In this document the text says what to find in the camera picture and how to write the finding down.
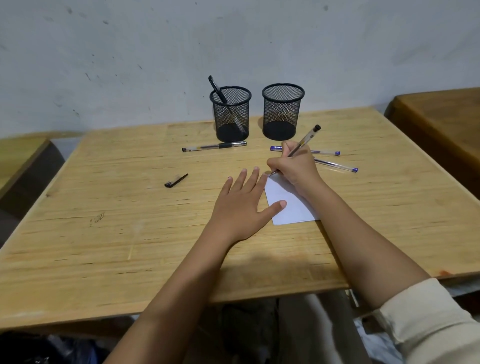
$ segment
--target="sleeve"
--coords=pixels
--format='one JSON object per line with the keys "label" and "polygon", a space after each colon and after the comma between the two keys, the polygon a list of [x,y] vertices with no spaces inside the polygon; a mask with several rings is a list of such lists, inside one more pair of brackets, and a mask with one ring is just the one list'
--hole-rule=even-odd
{"label": "sleeve", "polygon": [[374,315],[408,364],[480,363],[480,324],[435,278],[397,294]]}

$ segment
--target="person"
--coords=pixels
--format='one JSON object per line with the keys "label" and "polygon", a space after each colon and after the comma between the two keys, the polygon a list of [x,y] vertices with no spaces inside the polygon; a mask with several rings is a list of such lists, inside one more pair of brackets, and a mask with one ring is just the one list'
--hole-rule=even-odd
{"label": "person", "polygon": [[[282,143],[279,170],[317,212],[351,284],[375,309],[407,363],[480,363],[480,324],[440,283],[363,221],[320,177],[310,149]],[[125,333],[107,364],[181,363],[229,249],[286,206],[258,212],[268,175],[228,177],[212,216],[184,260]]]}

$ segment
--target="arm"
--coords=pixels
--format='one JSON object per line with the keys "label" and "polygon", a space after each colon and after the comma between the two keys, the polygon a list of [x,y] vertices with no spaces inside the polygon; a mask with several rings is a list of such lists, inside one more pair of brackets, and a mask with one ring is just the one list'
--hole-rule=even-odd
{"label": "arm", "polygon": [[430,277],[327,186],[318,174],[308,147],[288,158],[295,145],[295,142],[284,142],[282,157],[270,158],[267,164],[272,170],[282,171],[313,206],[347,279],[371,307],[380,307],[406,288]]}
{"label": "arm", "polygon": [[267,176],[255,167],[244,184],[242,170],[232,186],[229,177],[210,221],[172,276],[130,327],[106,364],[180,363],[207,303],[228,250],[248,239],[285,206],[279,201],[257,212]]}

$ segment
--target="white paper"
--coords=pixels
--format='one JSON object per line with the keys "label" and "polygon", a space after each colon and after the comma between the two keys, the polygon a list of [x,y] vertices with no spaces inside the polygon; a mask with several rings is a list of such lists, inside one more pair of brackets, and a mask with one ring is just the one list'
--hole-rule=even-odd
{"label": "white paper", "polygon": [[274,225],[319,220],[313,207],[281,173],[275,173],[268,178],[265,194],[269,206],[280,200],[287,202],[287,207],[273,217]]}

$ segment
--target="black mesh pen holder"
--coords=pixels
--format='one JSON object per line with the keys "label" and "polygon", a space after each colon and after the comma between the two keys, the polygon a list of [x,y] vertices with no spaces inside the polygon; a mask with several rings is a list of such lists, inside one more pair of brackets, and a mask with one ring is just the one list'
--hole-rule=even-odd
{"label": "black mesh pen holder", "polygon": [[293,84],[273,84],[262,90],[263,132],[268,139],[288,140],[295,135],[300,101],[305,90]]}
{"label": "black mesh pen holder", "polygon": [[224,104],[218,94],[212,91],[216,137],[222,142],[241,142],[248,137],[248,106],[252,93],[244,87],[221,87],[228,103]]}

